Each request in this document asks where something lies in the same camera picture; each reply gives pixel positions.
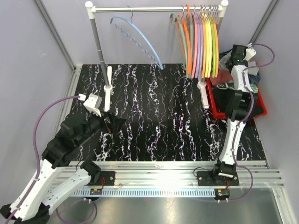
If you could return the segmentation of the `red tank top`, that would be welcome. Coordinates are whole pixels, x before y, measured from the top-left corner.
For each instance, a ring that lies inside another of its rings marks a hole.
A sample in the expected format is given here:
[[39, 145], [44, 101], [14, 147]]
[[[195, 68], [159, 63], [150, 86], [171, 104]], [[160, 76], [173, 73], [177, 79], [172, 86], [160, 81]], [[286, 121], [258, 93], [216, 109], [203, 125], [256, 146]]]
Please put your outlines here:
[[[248, 69], [248, 72], [259, 72], [259, 68]], [[234, 82], [233, 77], [229, 71], [218, 70], [218, 76], [216, 78], [210, 77], [212, 85], [223, 84], [226, 82]]]

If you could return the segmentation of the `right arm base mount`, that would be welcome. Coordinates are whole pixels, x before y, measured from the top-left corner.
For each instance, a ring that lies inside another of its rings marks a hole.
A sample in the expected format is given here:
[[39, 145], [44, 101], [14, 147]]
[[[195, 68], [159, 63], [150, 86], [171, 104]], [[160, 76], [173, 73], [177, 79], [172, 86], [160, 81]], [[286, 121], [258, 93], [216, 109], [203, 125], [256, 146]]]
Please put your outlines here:
[[197, 171], [195, 173], [199, 186], [239, 186], [238, 176], [228, 178], [224, 176], [213, 176], [211, 171]]

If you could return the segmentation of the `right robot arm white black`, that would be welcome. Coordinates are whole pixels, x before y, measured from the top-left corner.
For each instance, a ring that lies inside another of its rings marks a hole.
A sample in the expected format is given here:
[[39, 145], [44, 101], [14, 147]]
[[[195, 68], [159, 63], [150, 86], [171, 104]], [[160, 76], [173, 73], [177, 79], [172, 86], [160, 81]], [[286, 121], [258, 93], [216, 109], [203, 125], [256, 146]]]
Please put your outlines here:
[[258, 100], [258, 95], [253, 92], [248, 78], [248, 62], [255, 54], [252, 45], [234, 45], [226, 62], [234, 81], [234, 92], [225, 110], [228, 130], [224, 147], [212, 170], [212, 181], [216, 185], [227, 185], [228, 182], [237, 179], [236, 156], [239, 142]]

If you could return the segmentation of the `mint green hanger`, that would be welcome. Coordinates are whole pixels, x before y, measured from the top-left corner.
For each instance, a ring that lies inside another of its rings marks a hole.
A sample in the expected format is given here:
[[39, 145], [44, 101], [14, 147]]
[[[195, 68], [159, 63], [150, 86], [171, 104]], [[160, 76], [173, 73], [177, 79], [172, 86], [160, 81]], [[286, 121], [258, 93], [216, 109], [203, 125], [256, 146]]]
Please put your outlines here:
[[178, 14], [172, 13], [170, 15], [171, 23], [176, 24], [177, 29], [177, 36], [179, 39], [180, 46], [182, 48], [182, 55], [183, 55], [183, 65], [185, 66], [185, 70], [188, 68], [188, 52], [187, 52], [187, 43], [186, 43], [186, 37], [184, 33], [184, 27], [183, 27], [183, 18], [179, 16]]

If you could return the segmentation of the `grey tank top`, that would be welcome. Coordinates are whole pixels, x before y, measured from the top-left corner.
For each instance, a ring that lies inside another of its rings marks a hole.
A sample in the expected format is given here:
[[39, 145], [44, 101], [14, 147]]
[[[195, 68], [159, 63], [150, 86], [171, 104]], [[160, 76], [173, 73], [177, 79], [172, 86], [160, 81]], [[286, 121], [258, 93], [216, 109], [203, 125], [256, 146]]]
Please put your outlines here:
[[219, 54], [219, 70], [229, 71], [226, 63], [231, 57], [231, 50]]

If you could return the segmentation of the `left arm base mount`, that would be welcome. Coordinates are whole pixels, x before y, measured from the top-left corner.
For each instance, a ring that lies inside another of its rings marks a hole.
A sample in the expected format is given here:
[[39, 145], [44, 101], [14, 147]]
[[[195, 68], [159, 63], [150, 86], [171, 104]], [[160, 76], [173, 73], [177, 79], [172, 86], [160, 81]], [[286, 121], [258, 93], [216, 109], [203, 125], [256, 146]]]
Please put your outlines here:
[[115, 174], [115, 171], [101, 171], [98, 181], [95, 183], [89, 183], [88, 186], [101, 186], [102, 181], [105, 186], [114, 186]]

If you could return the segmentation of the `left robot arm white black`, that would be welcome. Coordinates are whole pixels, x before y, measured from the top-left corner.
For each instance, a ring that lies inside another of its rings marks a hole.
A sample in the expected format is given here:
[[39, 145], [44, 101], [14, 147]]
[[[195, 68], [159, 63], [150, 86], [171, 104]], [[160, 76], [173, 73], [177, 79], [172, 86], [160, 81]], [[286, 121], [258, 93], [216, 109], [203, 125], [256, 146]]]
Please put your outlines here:
[[69, 115], [47, 144], [33, 178], [15, 202], [1, 207], [1, 215], [7, 222], [14, 220], [16, 224], [45, 224], [53, 211], [76, 190], [104, 182], [100, 167], [86, 160], [68, 180], [50, 189], [80, 146], [100, 132], [117, 135], [125, 122], [126, 119], [109, 112], [88, 117], [82, 113]]

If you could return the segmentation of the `light blue hanger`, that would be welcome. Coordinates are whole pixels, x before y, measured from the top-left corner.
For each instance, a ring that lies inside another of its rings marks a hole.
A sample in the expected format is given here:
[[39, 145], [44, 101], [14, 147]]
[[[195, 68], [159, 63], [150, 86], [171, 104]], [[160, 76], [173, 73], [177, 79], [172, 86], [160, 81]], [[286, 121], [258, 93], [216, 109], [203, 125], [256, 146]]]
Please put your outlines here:
[[[122, 16], [114, 16], [110, 19], [110, 24], [120, 31], [127, 39], [129, 39], [138, 49], [140, 49], [155, 65], [157, 65], [160, 69], [164, 69], [159, 54], [156, 49], [149, 41], [147, 36], [133, 23], [133, 8], [130, 6], [126, 6], [126, 9], [131, 12], [130, 19], [122, 17]], [[115, 23], [115, 20], [120, 20], [128, 25], [128, 27], [132, 28], [138, 35], [138, 38], [142, 39], [142, 43], [135, 39], [129, 32], [127, 32], [123, 27], [119, 26]]]

